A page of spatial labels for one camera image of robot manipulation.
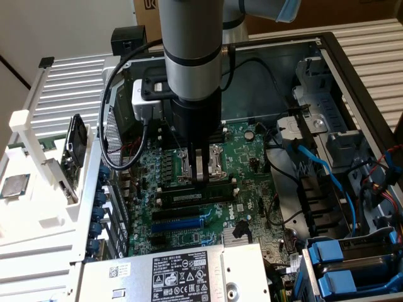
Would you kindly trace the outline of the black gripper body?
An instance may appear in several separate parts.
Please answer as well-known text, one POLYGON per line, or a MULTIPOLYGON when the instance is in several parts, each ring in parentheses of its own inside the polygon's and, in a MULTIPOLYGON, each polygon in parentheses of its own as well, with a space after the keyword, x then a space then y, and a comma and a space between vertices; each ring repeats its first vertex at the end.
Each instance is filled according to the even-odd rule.
POLYGON ((193 147, 204 147, 221 121, 222 91, 217 89, 200 101, 171 100, 175 129, 193 147))

